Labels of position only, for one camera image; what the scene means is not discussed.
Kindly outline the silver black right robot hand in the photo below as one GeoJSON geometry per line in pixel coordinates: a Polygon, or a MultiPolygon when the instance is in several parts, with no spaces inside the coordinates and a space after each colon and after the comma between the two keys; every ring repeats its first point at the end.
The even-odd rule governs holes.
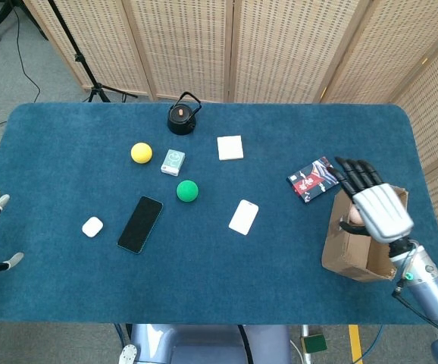
{"type": "Polygon", "coordinates": [[[339,226],[355,235],[370,236],[379,243],[393,243],[408,237],[414,227],[400,198],[390,184],[365,160],[337,156],[342,167],[327,170],[332,174],[358,211],[362,223],[341,221],[339,226]]]}

